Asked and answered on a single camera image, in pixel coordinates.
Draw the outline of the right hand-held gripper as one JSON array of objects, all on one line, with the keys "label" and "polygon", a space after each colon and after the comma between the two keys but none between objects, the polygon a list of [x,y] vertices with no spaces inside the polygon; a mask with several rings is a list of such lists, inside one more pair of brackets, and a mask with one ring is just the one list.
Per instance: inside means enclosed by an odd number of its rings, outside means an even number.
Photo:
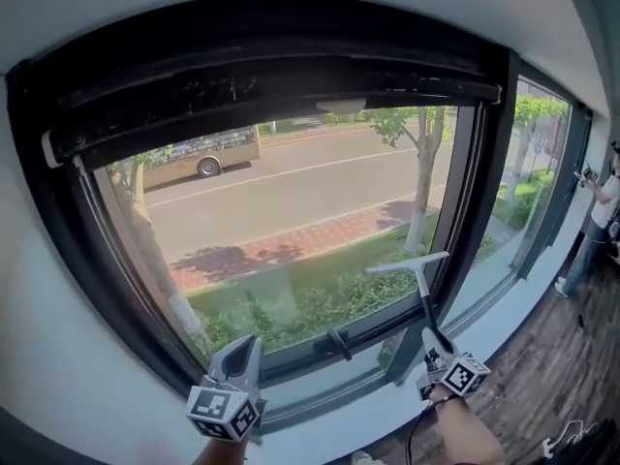
[{"label": "right hand-held gripper", "polygon": [[461,352],[447,337],[438,338],[430,328],[421,332],[426,370],[416,381],[419,399],[429,399],[435,386],[442,385],[460,397],[476,392],[491,370],[472,356]]}]

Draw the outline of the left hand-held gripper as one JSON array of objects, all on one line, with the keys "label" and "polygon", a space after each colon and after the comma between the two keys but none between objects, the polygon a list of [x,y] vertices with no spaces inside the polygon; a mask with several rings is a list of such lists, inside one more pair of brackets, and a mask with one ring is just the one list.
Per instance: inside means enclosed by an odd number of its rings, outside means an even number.
[{"label": "left hand-held gripper", "polygon": [[208,373],[192,386],[186,406],[186,417],[203,436],[242,442],[261,425],[262,358],[263,340],[257,335],[237,338],[212,357]]}]

